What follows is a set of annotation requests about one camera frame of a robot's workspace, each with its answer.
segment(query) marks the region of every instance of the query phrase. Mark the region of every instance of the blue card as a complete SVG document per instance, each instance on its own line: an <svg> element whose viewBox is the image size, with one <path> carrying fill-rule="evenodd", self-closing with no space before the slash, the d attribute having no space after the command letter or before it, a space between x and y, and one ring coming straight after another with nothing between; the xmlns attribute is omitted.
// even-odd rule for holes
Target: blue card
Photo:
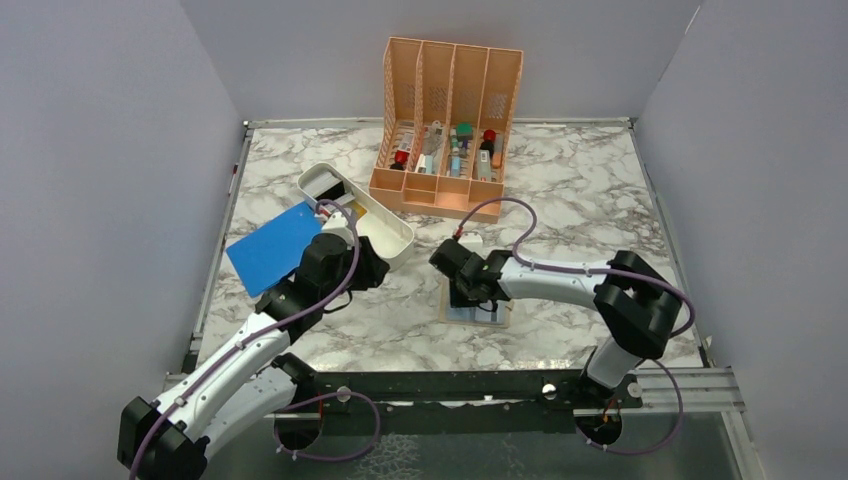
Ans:
<svg viewBox="0 0 848 480"><path fill-rule="evenodd" d="M227 248L241 283L251 297L262 294L300 264L303 250L321 224L301 202Z"/></svg>

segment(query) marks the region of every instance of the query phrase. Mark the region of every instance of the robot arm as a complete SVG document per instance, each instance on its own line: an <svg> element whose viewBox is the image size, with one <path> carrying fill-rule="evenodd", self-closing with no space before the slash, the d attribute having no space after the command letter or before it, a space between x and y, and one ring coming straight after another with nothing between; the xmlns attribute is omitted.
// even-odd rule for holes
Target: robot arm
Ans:
<svg viewBox="0 0 848 480"><path fill-rule="evenodd" d="M272 329L249 344L245 340L316 305L339 287L353 260L349 248L353 236L344 225L339 213L331 216L304 250L297 269L263 294L238 332L184 381L152 402L136 397L124 408L118 439L121 463L131 468L143 439L158 421L142 452L139 477L200 478L208 459L227 441L292 402L296 381L286 372L278 368L256 372L318 323L323 310ZM346 290L377 287L388 269L369 239L359 237L359 259Z"/></svg>
<svg viewBox="0 0 848 480"><path fill-rule="evenodd" d="M633 252L620 251L600 264L539 262L583 272L569 274L523 265L508 250L492 251L484 260L450 238L439 246L430 263L450 280L454 307L536 298L598 311L611 336L587 362L581 387L600 399L610 398L627 372L642 361L662 357L682 306L674 295L646 282L589 274L590 270L615 268L665 281Z"/></svg>

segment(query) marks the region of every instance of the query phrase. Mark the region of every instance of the label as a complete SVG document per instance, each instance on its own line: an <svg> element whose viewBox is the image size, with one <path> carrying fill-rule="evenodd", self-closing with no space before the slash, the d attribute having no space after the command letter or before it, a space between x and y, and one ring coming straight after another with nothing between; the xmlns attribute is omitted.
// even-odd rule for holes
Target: label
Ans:
<svg viewBox="0 0 848 480"><path fill-rule="evenodd" d="M415 138L415 135L411 132L407 132L403 134L403 137L400 139L400 146L398 150L401 152L411 152L412 151L412 139Z"/></svg>

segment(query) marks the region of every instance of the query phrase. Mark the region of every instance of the metal frame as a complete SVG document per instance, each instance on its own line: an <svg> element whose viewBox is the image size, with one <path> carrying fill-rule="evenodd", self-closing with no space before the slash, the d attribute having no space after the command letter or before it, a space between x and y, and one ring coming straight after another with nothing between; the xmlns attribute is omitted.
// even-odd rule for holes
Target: metal frame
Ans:
<svg viewBox="0 0 848 480"><path fill-rule="evenodd" d="M224 246L227 241L227 231L230 229L230 222L233 219L233 211L236 208L236 199L238 198L238 191L241 187L241 179L244 177L245 164L247 163L247 156L250 153L250 145L253 142L253 133L254 129L250 126L250 122L244 122L245 132L244 139L241 144L241 152L239 153L239 157L236 160L235 166L237 168L235 175L233 175L232 181L230 183L230 196L227 199L227 206L224 209L224 219L221 222L221 228L218 231L218 247L215 249L215 253L212 256L212 262L209 266L209 272L206 275L206 285L203 288L203 297L200 301L200 309L197 313L197 319L194 323L194 336L203 335L203 326L206 323L206 316L209 314L209 304L212 301L212 295L215 293L215 280L218 278L218 269L221 267L221 257L224 254ZM189 353L191 353L194 342L192 342L192 347L189 349Z"/></svg>
<svg viewBox="0 0 848 480"><path fill-rule="evenodd" d="M645 165L644 160L642 160L642 154L639 152L639 145L636 143L636 131L634 130L632 123L628 126L628 130L630 130L630 141L633 142L633 150L636 153L636 159L639 161L639 167L642 169L642 176L645 178L648 196L651 199L651 204L654 206L654 212L657 214L660 230L662 230L663 233L663 240L665 241L666 248L668 248L668 253L671 257L671 268L674 271L674 275L677 277L677 281L680 283L680 288L683 291L689 291L689 286L686 282L686 275L683 271L683 265L680 261L680 256L677 253L677 242L674 240L675 237L672 235L669 222L666 219L665 210L663 210L662 207L662 200L657 193L657 189L654 187L654 181L648 173L648 167ZM701 362L704 367L715 366L715 362L709 354L709 346L706 345L701 338L697 325L692 325L692 336L695 337L695 344L698 346L698 351L701 354Z"/></svg>

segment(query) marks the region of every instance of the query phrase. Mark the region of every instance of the desk organizer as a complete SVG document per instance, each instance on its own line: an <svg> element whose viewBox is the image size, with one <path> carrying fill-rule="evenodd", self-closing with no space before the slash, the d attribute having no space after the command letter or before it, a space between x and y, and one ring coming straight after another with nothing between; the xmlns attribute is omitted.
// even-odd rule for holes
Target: desk organizer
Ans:
<svg viewBox="0 0 848 480"><path fill-rule="evenodd" d="M502 195L523 58L520 50L390 38L383 57L383 142L371 175L371 196L392 210L462 218L480 202ZM432 174L416 173L425 129L434 121L445 130L441 153L433 155L437 168ZM471 125L473 139L456 177L450 172L449 131L461 123ZM492 164L491 181L478 180L474 161L486 130L503 140L500 167ZM391 169L405 134L412 136L409 160L404 169ZM487 205L473 220L497 223L500 211L500 204Z"/></svg>

